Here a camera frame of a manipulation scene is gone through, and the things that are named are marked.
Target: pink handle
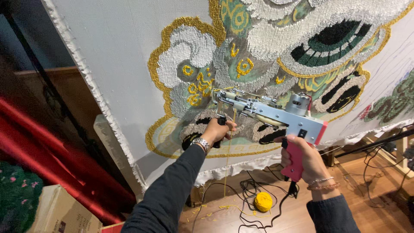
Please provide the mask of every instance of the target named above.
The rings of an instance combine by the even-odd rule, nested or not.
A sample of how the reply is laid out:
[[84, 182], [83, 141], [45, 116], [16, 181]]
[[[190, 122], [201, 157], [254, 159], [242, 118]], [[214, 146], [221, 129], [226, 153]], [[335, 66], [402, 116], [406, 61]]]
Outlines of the pink handle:
[[303, 166], [302, 166], [302, 150], [293, 143], [282, 143], [282, 147], [290, 154], [291, 164], [283, 168], [280, 172], [291, 178], [292, 181], [298, 182], [302, 178]]

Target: silver bracelet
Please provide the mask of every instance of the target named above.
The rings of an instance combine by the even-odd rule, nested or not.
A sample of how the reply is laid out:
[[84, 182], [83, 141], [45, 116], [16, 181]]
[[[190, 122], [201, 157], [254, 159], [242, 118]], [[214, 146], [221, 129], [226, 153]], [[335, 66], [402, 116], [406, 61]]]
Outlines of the silver bracelet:
[[316, 182], [327, 181], [327, 180], [330, 180], [330, 179], [333, 179], [333, 178], [334, 178], [334, 177], [333, 177], [333, 176], [331, 176], [331, 177], [329, 177], [329, 178], [323, 178], [323, 179], [320, 179], [320, 180], [316, 179], [316, 180], [312, 181], [312, 182], [309, 184], [309, 186], [311, 186], [311, 185], [315, 184]]
[[210, 149], [210, 145], [208, 144], [208, 142], [204, 138], [196, 138], [190, 143], [190, 146], [195, 143], [199, 143], [203, 147], [204, 152], [207, 156], [208, 150]]

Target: dark sleeve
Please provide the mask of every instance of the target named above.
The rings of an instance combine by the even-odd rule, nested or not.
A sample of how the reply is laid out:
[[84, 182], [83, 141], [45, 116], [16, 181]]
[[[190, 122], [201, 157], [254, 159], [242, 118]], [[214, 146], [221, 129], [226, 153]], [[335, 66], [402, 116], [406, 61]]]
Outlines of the dark sleeve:
[[121, 232], [177, 232], [183, 206], [204, 159], [205, 152], [199, 145], [190, 146], [147, 189]]
[[317, 233], [360, 232], [342, 194], [322, 201], [310, 201], [306, 207]]

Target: hand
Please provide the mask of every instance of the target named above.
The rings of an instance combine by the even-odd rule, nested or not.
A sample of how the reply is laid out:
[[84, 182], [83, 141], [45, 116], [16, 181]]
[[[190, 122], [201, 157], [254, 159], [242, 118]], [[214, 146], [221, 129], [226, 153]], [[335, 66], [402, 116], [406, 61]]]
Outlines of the hand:
[[220, 141], [223, 137], [230, 140], [228, 131], [236, 131], [237, 124], [231, 121], [226, 121], [226, 125], [219, 125], [217, 118], [212, 118], [207, 125], [206, 130], [200, 137], [205, 139], [210, 146], [215, 142]]
[[[282, 142], [282, 138], [278, 137], [274, 141], [280, 143]], [[302, 151], [302, 179], [306, 183], [310, 184], [316, 179], [320, 180], [331, 176], [322, 161], [322, 157], [313, 145], [310, 146], [303, 138], [291, 134], [286, 138], [289, 143], [296, 144]], [[282, 149], [281, 164], [284, 167], [291, 164], [290, 154], [284, 148]]]

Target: green rug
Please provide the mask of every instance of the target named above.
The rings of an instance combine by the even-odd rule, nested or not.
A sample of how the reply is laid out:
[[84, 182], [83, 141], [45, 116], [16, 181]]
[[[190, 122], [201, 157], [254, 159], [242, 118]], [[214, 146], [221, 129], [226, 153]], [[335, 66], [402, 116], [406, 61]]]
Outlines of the green rug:
[[0, 232], [26, 232], [34, 222], [43, 181], [0, 161]]

